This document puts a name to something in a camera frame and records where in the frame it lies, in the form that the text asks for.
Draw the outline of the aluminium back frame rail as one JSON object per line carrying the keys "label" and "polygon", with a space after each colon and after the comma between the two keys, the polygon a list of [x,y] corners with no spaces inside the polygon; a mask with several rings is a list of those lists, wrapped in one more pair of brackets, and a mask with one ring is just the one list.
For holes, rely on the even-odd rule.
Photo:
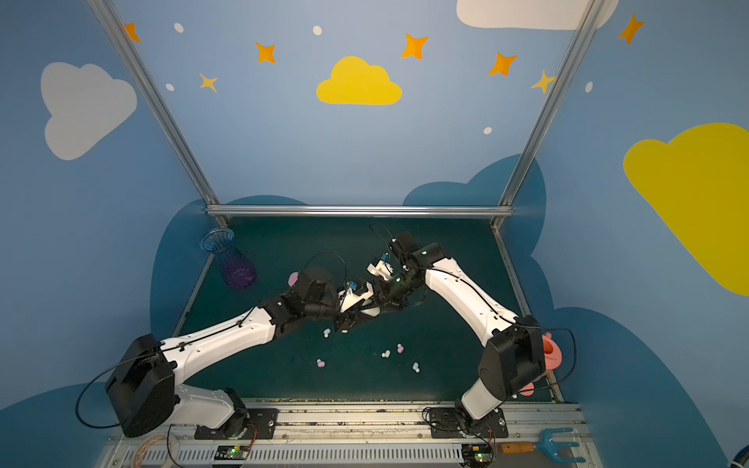
{"label": "aluminium back frame rail", "polygon": [[305,216],[306,218],[509,218],[510,207],[209,205],[210,216]]}

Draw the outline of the front aluminium rail bed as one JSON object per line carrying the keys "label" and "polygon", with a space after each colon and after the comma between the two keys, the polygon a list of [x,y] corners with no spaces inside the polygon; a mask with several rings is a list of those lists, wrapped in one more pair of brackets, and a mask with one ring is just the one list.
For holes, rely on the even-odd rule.
{"label": "front aluminium rail bed", "polygon": [[[447,402],[249,401],[250,409],[277,409],[270,440],[195,440],[196,428],[162,426],[128,439],[120,431],[108,438],[99,467],[461,467],[461,446],[488,444],[495,451],[489,467],[600,467],[603,462],[581,409],[572,404],[510,403],[500,406],[507,422],[506,439],[433,439],[421,418],[426,407],[452,407]],[[502,454],[504,443],[540,440],[550,428],[573,429],[557,434],[557,442],[576,442],[562,456],[584,457],[586,463],[557,464],[543,452]],[[246,460],[214,460],[219,446],[248,446]]]}

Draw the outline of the aluminium frame post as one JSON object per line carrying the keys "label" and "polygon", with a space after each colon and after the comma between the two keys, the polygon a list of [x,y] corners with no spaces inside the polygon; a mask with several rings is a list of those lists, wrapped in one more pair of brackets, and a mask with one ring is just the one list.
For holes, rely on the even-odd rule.
{"label": "aluminium frame post", "polygon": [[583,10],[579,26],[573,34],[557,71],[557,77],[551,85],[551,90],[546,94],[538,119],[532,127],[526,146],[509,177],[501,200],[499,200],[499,208],[502,209],[502,213],[494,216],[491,221],[491,228],[495,234],[499,234],[503,221],[512,216],[515,199],[598,29],[597,23],[603,15],[605,5],[606,1],[603,0],[589,1]]}
{"label": "aluminium frame post", "polygon": [[117,54],[130,72],[142,96],[158,124],[175,150],[179,161],[185,167],[193,184],[206,203],[207,209],[220,204],[216,192],[209,183],[198,159],[190,148],[183,132],[179,128],[175,117],[171,113],[165,99],[162,97],[146,64],[138,53],[136,43],[130,38],[124,23],[121,21],[116,8],[111,1],[89,0],[99,24],[115,48]]}

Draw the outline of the aluminium left frame post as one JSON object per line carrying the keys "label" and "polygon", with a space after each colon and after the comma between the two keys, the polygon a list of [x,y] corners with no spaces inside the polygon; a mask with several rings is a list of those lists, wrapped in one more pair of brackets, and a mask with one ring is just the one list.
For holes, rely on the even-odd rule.
{"label": "aluminium left frame post", "polygon": [[117,54],[130,72],[142,96],[158,124],[175,150],[179,161],[185,167],[193,184],[206,203],[207,209],[220,204],[216,192],[209,183],[198,159],[190,148],[183,132],[179,128],[175,117],[171,113],[165,99],[162,97],[146,64],[138,53],[136,43],[130,38],[124,23],[121,21],[116,8],[111,1],[89,0],[99,24],[115,48]]}

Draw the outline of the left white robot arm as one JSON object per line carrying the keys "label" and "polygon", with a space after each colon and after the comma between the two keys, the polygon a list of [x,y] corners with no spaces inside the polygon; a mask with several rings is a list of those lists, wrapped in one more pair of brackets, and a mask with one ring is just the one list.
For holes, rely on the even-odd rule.
{"label": "left white robot arm", "polygon": [[307,320],[332,320],[337,330],[378,312],[379,280],[350,282],[341,289],[320,271],[302,272],[286,292],[202,331],[158,340],[135,339],[105,390],[128,438],[164,424],[194,425],[207,438],[242,437],[250,425],[247,407],[231,389],[188,385],[191,376],[246,349],[294,333]]}

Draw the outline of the blue toy garden fork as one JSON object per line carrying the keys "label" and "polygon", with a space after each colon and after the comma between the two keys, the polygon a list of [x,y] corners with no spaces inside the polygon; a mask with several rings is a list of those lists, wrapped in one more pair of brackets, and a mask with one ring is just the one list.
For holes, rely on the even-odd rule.
{"label": "blue toy garden fork", "polygon": [[499,451],[502,454],[531,454],[532,452],[543,452],[550,461],[557,464],[586,463],[587,460],[584,457],[565,457],[560,454],[561,450],[572,450],[578,448],[579,443],[557,442],[554,439],[554,436],[557,434],[568,434],[572,432],[573,429],[569,427],[544,429],[540,432],[540,440],[536,443],[504,443],[499,446]]}

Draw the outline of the right green circuit board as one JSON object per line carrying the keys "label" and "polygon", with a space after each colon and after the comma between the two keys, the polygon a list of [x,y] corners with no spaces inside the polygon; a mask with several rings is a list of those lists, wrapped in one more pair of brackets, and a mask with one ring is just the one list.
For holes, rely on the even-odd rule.
{"label": "right green circuit board", "polygon": [[488,444],[464,444],[461,446],[461,467],[486,468],[495,460],[495,451]]}

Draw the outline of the purple ribbed glass vase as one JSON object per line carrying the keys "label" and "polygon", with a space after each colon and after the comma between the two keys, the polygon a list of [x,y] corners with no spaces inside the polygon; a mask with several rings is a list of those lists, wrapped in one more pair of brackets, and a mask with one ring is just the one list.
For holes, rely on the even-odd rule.
{"label": "purple ribbed glass vase", "polygon": [[257,271],[235,245],[234,232],[226,227],[212,229],[201,240],[201,248],[214,257],[224,283],[233,290],[244,290],[255,283]]}

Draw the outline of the aluminium right frame post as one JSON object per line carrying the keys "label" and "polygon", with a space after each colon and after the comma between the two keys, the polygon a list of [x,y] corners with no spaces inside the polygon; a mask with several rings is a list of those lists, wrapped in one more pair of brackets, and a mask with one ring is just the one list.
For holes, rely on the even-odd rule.
{"label": "aluminium right frame post", "polygon": [[589,1],[583,10],[579,26],[573,34],[557,71],[557,77],[551,85],[551,90],[546,94],[538,119],[532,127],[526,146],[509,177],[501,200],[499,200],[499,208],[502,209],[502,213],[494,216],[491,221],[491,228],[495,234],[499,234],[503,221],[512,216],[515,199],[598,29],[597,23],[603,15],[605,5],[606,1],[603,0]]}

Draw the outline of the pink toy watering can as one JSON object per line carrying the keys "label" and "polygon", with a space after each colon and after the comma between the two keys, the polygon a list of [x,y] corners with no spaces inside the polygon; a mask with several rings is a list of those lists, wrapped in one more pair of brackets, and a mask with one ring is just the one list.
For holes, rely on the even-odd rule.
{"label": "pink toy watering can", "polygon": [[552,334],[544,333],[542,335],[542,344],[543,344],[543,353],[544,353],[544,363],[545,363],[545,371],[543,374],[541,374],[538,378],[535,378],[531,383],[524,386],[519,392],[519,395],[522,396],[532,396],[534,394],[534,390],[538,388],[536,385],[542,378],[546,378],[550,372],[555,371],[559,366],[561,366],[563,362],[563,355],[562,351],[559,347],[559,345],[552,339]]}

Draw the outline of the mint green earbud case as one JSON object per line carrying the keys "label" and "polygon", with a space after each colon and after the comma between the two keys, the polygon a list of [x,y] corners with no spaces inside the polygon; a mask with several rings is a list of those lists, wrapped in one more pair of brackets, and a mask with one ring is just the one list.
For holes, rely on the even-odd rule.
{"label": "mint green earbud case", "polygon": [[368,308],[362,308],[359,310],[361,314],[364,314],[368,317],[376,317],[380,315],[380,308],[379,307],[368,307]]}

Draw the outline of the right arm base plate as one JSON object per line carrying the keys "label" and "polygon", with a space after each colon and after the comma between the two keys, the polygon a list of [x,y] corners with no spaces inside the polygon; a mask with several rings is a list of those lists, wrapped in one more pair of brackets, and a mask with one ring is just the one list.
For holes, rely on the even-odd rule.
{"label": "right arm base plate", "polygon": [[501,408],[493,409],[481,419],[472,419],[464,409],[454,407],[426,407],[422,420],[433,439],[484,438],[506,439],[507,422]]}

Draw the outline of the green circuit board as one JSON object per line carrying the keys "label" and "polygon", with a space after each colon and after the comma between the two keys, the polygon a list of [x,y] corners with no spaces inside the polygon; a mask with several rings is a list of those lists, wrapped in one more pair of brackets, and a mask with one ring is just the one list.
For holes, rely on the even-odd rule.
{"label": "green circuit board", "polygon": [[461,446],[461,467],[486,468],[495,460],[495,451],[488,444],[464,444]]}
{"label": "green circuit board", "polygon": [[249,455],[248,446],[219,446],[214,456],[216,461],[246,460]]}

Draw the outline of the left green circuit board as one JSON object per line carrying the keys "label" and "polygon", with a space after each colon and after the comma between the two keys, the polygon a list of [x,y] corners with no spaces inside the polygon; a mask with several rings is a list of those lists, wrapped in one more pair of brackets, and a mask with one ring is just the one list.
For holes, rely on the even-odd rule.
{"label": "left green circuit board", "polygon": [[248,446],[219,446],[214,456],[216,461],[246,460],[249,455]]}

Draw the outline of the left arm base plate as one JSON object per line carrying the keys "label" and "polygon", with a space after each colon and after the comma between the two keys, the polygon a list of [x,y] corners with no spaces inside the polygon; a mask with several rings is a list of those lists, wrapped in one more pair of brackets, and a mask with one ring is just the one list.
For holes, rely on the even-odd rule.
{"label": "left arm base plate", "polygon": [[222,426],[212,429],[197,426],[195,440],[251,441],[273,438],[278,419],[278,409],[240,409]]}

